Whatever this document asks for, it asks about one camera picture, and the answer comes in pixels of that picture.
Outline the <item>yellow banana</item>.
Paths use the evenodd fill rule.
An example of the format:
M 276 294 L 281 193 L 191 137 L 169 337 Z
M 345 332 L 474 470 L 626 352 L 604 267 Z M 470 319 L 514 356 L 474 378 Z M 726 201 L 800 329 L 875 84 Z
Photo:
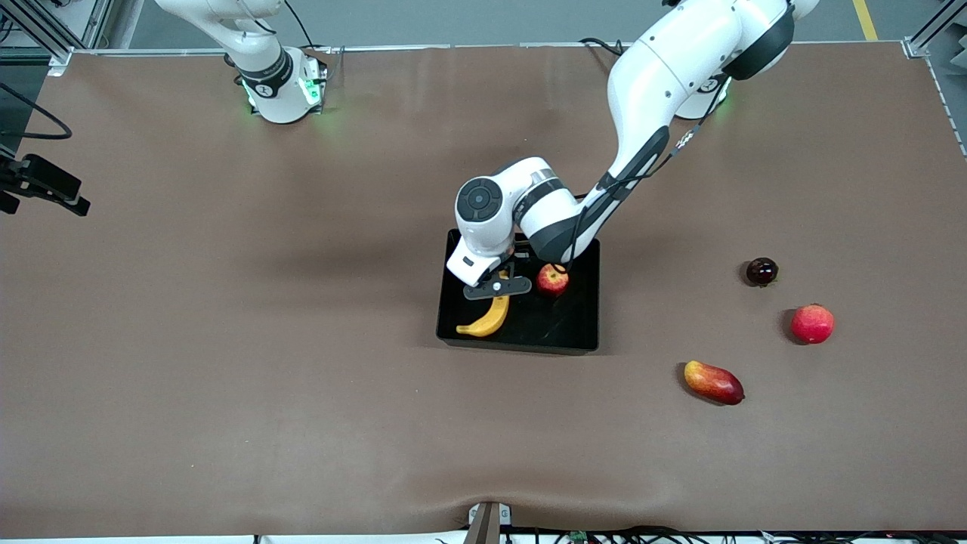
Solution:
M 491 299 L 487 312 L 473 323 L 457 325 L 456 333 L 463 336 L 484 338 L 498 332 L 503 326 L 510 311 L 510 296 L 498 296 Z

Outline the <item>red yellow apple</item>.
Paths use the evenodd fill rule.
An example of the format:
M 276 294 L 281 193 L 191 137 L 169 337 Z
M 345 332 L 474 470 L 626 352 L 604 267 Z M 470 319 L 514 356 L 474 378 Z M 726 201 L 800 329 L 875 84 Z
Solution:
M 549 298 L 561 297 L 569 288 L 570 275 L 562 266 L 546 263 L 536 273 L 536 289 Z

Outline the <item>black plastic box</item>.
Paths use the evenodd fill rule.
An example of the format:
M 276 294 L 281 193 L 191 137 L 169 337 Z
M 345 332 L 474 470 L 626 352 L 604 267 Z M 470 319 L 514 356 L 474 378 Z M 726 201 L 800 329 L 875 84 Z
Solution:
M 545 264 L 535 257 L 521 232 L 515 234 L 514 274 L 528 278 L 532 289 L 510 297 L 502 327 L 487 337 L 457 333 L 459 325 L 482 317 L 491 302 L 468 300 L 464 283 L 444 269 L 436 336 L 460 348 L 504 349 L 534 354 L 581 355 L 598 348 L 600 338 L 600 248 L 594 239 L 573 263 L 564 292 L 552 297 L 539 291 L 536 277 Z

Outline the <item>round red apple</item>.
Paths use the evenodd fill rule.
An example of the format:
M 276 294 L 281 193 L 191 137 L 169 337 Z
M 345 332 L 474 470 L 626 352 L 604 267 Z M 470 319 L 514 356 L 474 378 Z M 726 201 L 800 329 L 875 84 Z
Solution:
M 798 307 L 789 323 L 792 335 L 807 345 L 824 343 L 831 338 L 835 327 L 835 314 L 818 304 Z

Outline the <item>brown table mat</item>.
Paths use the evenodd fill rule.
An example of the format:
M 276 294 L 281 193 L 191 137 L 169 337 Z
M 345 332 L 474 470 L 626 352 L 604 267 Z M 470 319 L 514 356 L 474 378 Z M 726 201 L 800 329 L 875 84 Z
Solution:
M 967 529 L 967 162 L 928 65 L 797 44 L 600 233 L 600 347 L 435 335 L 453 200 L 614 155 L 584 48 L 349 52 L 321 115 L 218 56 L 77 55 L 24 144 L 80 218 L 0 218 L 0 537 Z M 746 281 L 777 262 L 776 282 Z M 798 307 L 836 318 L 824 343 Z M 728 369 L 735 406 L 688 389 Z

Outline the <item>red yellow mango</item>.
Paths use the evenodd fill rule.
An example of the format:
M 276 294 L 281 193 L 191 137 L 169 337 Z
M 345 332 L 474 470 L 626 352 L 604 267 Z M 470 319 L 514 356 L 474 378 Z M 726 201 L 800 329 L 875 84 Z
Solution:
M 735 406 L 746 398 L 742 382 L 728 369 L 691 360 L 684 365 L 683 378 L 691 392 L 718 405 Z

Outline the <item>aluminium frame profile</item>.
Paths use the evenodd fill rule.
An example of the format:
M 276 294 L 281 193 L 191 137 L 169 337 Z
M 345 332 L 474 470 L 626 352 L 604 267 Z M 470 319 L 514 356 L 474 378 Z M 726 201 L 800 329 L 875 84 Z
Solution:
M 0 66 L 63 72 L 73 53 L 107 44 L 120 0 L 0 0 Z
M 967 147 L 965 147 L 958 128 L 956 126 L 956 121 L 953 119 L 953 115 L 950 112 L 950 108 L 947 105 L 947 99 L 941 84 L 938 80 L 938 76 L 933 68 L 933 64 L 929 58 L 928 47 L 934 39 L 936 39 L 946 28 L 956 22 L 957 17 L 964 14 L 967 11 L 967 0 L 941 0 L 939 10 L 936 11 L 925 24 L 922 25 L 914 34 L 911 36 L 905 36 L 901 40 L 902 51 L 904 52 L 905 58 L 907 59 L 925 59 L 925 64 L 928 65 L 928 71 L 933 80 L 934 86 L 941 100 L 941 104 L 947 115 L 947 121 L 949 121 L 950 127 L 956 139 L 958 148 L 963 155 L 965 162 L 967 162 Z

